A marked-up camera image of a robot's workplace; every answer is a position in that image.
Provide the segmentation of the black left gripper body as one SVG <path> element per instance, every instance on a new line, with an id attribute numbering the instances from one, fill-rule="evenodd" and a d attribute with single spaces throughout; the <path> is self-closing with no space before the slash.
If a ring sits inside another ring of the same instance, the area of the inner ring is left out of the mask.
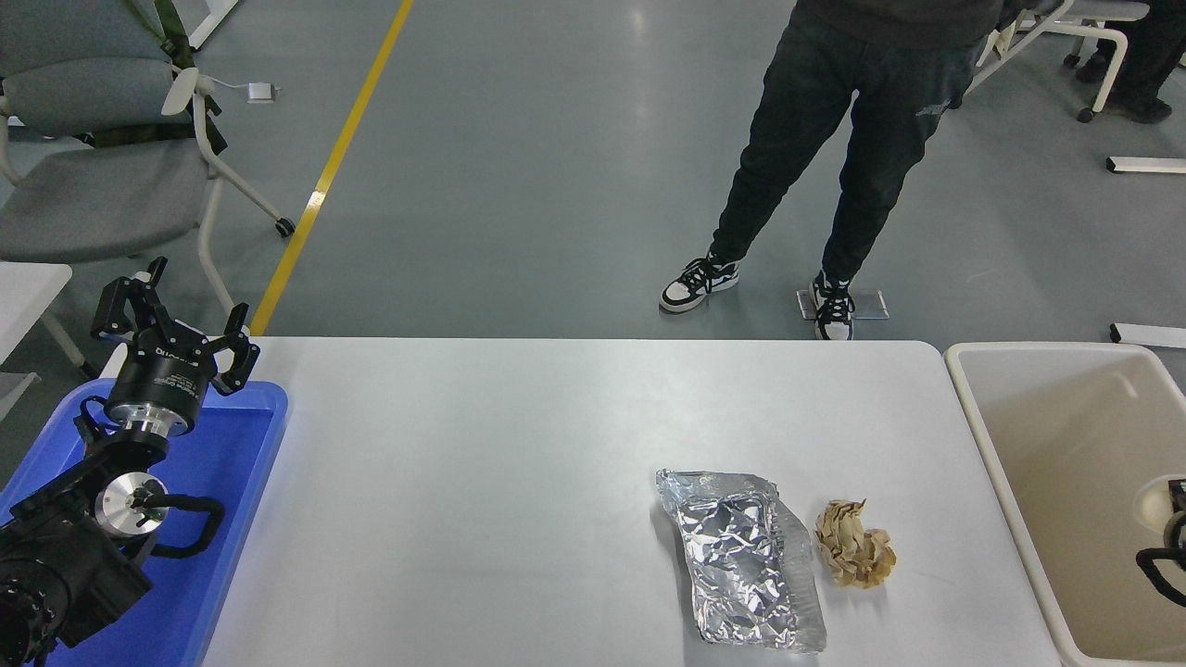
<path id="1" fill-rule="evenodd" d="M 208 335 L 174 324 L 168 336 L 154 328 L 132 335 L 125 363 L 106 401 L 111 421 L 127 421 L 132 407 L 152 405 L 168 409 L 181 423 L 195 423 L 215 375 L 213 358 L 195 354 Z"/>

